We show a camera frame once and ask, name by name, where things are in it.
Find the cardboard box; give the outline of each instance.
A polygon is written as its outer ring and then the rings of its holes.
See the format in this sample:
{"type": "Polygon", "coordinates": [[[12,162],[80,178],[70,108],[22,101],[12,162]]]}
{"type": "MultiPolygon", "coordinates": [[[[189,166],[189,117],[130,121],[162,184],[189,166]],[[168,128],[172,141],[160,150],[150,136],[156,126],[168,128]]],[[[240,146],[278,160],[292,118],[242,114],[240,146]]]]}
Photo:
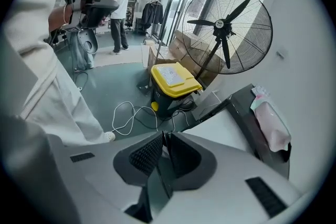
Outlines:
{"type": "MultiPolygon", "coordinates": [[[[152,69],[153,65],[155,64],[157,48],[158,48],[158,45],[149,46],[148,65],[147,65],[147,70],[148,70],[149,73],[151,72],[151,69],[152,69]]],[[[178,62],[176,57],[169,51],[168,47],[166,47],[166,46],[161,47],[157,60],[158,61],[157,61],[156,64],[178,62]]]]}
{"type": "Polygon", "coordinates": [[[183,42],[177,38],[174,38],[174,40],[169,44],[169,50],[177,60],[181,60],[188,53],[183,42]]]}
{"type": "Polygon", "coordinates": [[[204,42],[200,36],[194,35],[193,33],[182,33],[179,30],[175,31],[175,37],[184,45],[184,48],[197,48],[202,51],[206,51],[209,48],[209,44],[204,42]]]}
{"type": "MultiPolygon", "coordinates": [[[[180,64],[185,67],[192,75],[197,75],[201,70],[201,67],[195,63],[195,61],[188,54],[183,41],[180,41],[177,37],[170,43],[169,50],[173,54],[173,56],[180,61],[180,64]]],[[[218,74],[204,70],[201,74],[201,80],[205,83],[205,85],[209,85],[218,74]]]]}

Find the white sneaker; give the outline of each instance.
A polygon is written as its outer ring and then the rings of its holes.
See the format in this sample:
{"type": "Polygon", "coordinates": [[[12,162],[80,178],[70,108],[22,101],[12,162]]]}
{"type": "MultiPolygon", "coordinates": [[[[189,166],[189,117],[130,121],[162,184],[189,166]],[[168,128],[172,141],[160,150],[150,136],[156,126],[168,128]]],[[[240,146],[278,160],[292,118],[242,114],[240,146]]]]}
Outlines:
{"type": "Polygon", "coordinates": [[[110,142],[116,139],[116,135],[113,132],[105,132],[105,136],[110,142]]]}

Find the power cord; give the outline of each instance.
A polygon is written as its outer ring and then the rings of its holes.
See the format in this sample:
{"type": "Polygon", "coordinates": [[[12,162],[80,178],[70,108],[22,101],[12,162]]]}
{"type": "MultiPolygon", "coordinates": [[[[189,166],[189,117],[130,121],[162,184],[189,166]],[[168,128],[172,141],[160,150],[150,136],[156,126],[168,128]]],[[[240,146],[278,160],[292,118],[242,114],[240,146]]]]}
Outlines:
{"type": "Polygon", "coordinates": [[[86,81],[84,82],[84,85],[83,85],[82,87],[78,87],[78,89],[79,89],[80,92],[84,89],[86,83],[88,83],[88,80],[89,80],[89,74],[87,74],[86,72],[83,72],[83,71],[82,71],[81,73],[78,73],[78,75],[76,76],[76,78],[75,78],[75,80],[74,80],[74,83],[75,83],[75,84],[77,83],[77,79],[78,79],[78,77],[79,77],[81,74],[85,74],[85,75],[86,75],[86,81]]]}
{"type": "Polygon", "coordinates": [[[121,134],[121,135],[125,135],[125,136],[126,136],[126,135],[129,135],[129,134],[132,132],[132,129],[133,129],[133,125],[134,125],[134,117],[136,116],[136,114],[137,114],[140,110],[145,109],[145,108],[150,109],[151,111],[153,111],[153,113],[154,113],[154,115],[155,115],[155,120],[156,120],[156,130],[158,130],[158,125],[157,125],[157,124],[158,124],[158,123],[157,123],[157,122],[158,122],[158,121],[157,121],[158,118],[156,117],[155,111],[154,111],[152,108],[148,107],[148,106],[142,106],[142,107],[140,107],[140,108],[135,112],[135,114],[134,114],[133,116],[131,116],[131,118],[126,122],[126,124],[125,124],[124,126],[115,128],[115,127],[114,127],[115,112],[116,112],[116,110],[117,110],[118,107],[120,107],[121,105],[123,105],[123,104],[125,104],[125,103],[129,103],[129,104],[131,104],[131,106],[132,106],[132,112],[135,111],[135,108],[134,108],[133,104],[132,104],[130,101],[125,101],[125,102],[122,102],[121,104],[119,104],[119,105],[114,109],[114,112],[113,112],[113,120],[112,120],[112,128],[113,128],[113,130],[112,130],[112,132],[116,131],[117,133],[119,133],[119,134],[121,134]],[[129,131],[127,134],[123,134],[123,133],[121,133],[121,132],[118,131],[119,129],[122,129],[122,128],[126,127],[126,125],[127,125],[130,121],[132,121],[131,129],[130,129],[130,131],[129,131]]]}
{"type": "MultiPolygon", "coordinates": [[[[188,119],[187,119],[187,115],[185,114],[185,112],[184,112],[183,110],[180,110],[180,109],[178,109],[178,110],[176,110],[176,111],[177,111],[177,112],[180,112],[180,111],[181,111],[181,112],[184,114],[184,116],[185,116],[185,121],[187,122],[187,125],[189,126],[188,119]]],[[[174,117],[178,115],[178,114],[176,114],[176,115],[174,116],[174,113],[173,113],[173,115],[172,115],[172,121],[173,121],[173,126],[174,126],[174,131],[173,131],[173,132],[175,132],[175,129],[176,129],[176,128],[175,128],[174,117]]]]}
{"type": "MultiPolygon", "coordinates": [[[[146,113],[147,113],[148,115],[150,115],[150,116],[153,116],[152,113],[149,113],[149,112],[146,111],[146,110],[144,110],[144,112],[146,112],[146,113]]],[[[162,121],[162,122],[158,125],[157,128],[159,128],[164,122],[169,121],[169,120],[171,120],[171,119],[173,118],[173,116],[168,117],[168,118],[160,118],[159,116],[156,116],[156,117],[162,121]]],[[[146,128],[148,128],[148,129],[152,129],[152,130],[156,130],[156,128],[153,128],[153,127],[151,127],[151,126],[148,126],[148,125],[144,124],[144,123],[143,123],[141,120],[139,120],[137,117],[134,117],[134,118],[135,118],[138,122],[140,122],[143,126],[145,126],[146,128]]]]}
{"type": "Polygon", "coordinates": [[[193,100],[189,100],[188,102],[181,104],[180,107],[179,107],[179,109],[180,109],[180,110],[183,110],[183,111],[185,111],[185,112],[186,112],[186,111],[190,111],[191,109],[193,109],[194,104],[195,104],[195,102],[194,102],[193,100]]]}
{"type": "Polygon", "coordinates": [[[157,131],[158,131],[158,128],[159,128],[165,121],[168,121],[168,120],[171,119],[172,122],[173,122],[174,132],[175,132],[175,130],[176,130],[176,126],[175,126],[175,122],[174,122],[174,117],[177,116],[180,112],[182,112],[182,113],[184,114],[184,116],[185,116],[185,121],[187,122],[187,125],[189,126],[188,119],[187,119],[187,115],[186,115],[186,113],[185,113],[183,110],[180,110],[180,109],[179,109],[179,110],[176,110],[176,111],[174,111],[174,113],[173,113],[173,115],[172,115],[171,117],[166,118],[166,119],[161,119],[161,118],[159,118],[159,117],[156,115],[155,111],[154,111],[152,108],[150,108],[150,107],[148,107],[148,106],[134,106],[130,101],[125,101],[125,102],[122,102],[121,104],[119,104],[119,105],[114,109],[114,112],[113,112],[113,120],[112,120],[112,128],[113,128],[112,132],[116,131],[117,133],[119,133],[119,134],[121,134],[121,135],[124,135],[124,136],[129,135],[129,134],[132,132],[132,130],[133,130],[134,119],[136,119],[137,121],[139,121],[143,126],[147,127],[148,129],[153,129],[153,130],[157,130],[157,131]],[[129,104],[132,106],[132,114],[133,114],[133,115],[129,118],[129,120],[125,123],[125,125],[116,128],[116,127],[114,127],[114,119],[116,118],[116,117],[115,117],[115,112],[117,111],[117,108],[118,108],[118,107],[120,107],[121,105],[123,105],[123,104],[125,104],[125,103],[129,103],[129,104]],[[150,126],[144,124],[144,123],[143,123],[142,121],[140,121],[139,119],[137,119],[136,115],[137,115],[137,113],[138,113],[140,110],[142,110],[142,109],[149,109],[149,110],[151,110],[151,111],[153,112],[153,114],[152,114],[152,113],[149,113],[148,111],[144,110],[147,114],[149,114],[149,115],[155,117],[155,121],[156,121],[156,127],[155,127],[155,128],[150,127],[150,126]],[[158,118],[162,121],[162,122],[160,123],[160,125],[158,125],[158,123],[157,123],[157,122],[158,122],[158,121],[157,121],[158,118]],[[127,126],[127,124],[128,124],[130,121],[132,121],[131,129],[130,129],[130,131],[129,131],[127,134],[123,134],[123,133],[121,133],[121,132],[118,131],[119,129],[125,128],[125,127],[127,126]]]}

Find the fan guard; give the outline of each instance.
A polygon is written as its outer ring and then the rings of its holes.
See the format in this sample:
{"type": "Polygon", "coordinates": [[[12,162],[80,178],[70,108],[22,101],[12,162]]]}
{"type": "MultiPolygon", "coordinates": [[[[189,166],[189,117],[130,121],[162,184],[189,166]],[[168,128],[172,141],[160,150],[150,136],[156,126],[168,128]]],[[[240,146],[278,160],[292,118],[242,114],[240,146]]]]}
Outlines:
{"type": "Polygon", "coordinates": [[[220,74],[241,73],[256,66],[267,54],[273,36],[272,22],[262,2],[211,0],[208,13],[200,17],[205,2],[206,0],[192,0],[184,14],[182,36],[190,57],[203,67],[202,69],[220,74]],[[247,3],[244,10],[230,23],[225,23],[225,19],[234,17],[233,13],[237,13],[237,10],[244,6],[244,2],[247,3]],[[210,55],[218,41],[218,37],[214,36],[214,28],[221,24],[220,20],[231,30],[231,33],[226,35],[229,68],[224,57],[223,43],[217,46],[213,56],[210,55]]]}

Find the fan blade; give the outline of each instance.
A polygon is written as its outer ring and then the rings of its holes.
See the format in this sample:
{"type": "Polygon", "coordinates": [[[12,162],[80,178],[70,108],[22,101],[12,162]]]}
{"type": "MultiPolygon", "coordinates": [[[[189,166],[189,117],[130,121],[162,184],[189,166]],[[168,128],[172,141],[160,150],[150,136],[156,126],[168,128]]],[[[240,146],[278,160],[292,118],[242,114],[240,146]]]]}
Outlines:
{"type": "Polygon", "coordinates": [[[196,25],[206,25],[206,26],[214,26],[215,25],[215,23],[210,22],[209,20],[188,20],[187,23],[196,24],[196,25]]]}
{"type": "Polygon", "coordinates": [[[224,58],[226,62],[226,66],[228,69],[230,69],[231,64],[230,64],[230,53],[229,53],[229,45],[227,44],[226,37],[222,39],[222,49],[224,53],[224,58]]]}
{"type": "Polygon", "coordinates": [[[245,0],[238,7],[236,7],[235,10],[226,17],[226,19],[224,20],[224,23],[226,24],[231,23],[235,18],[237,18],[246,8],[249,2],[250,0],[245,0]]]}

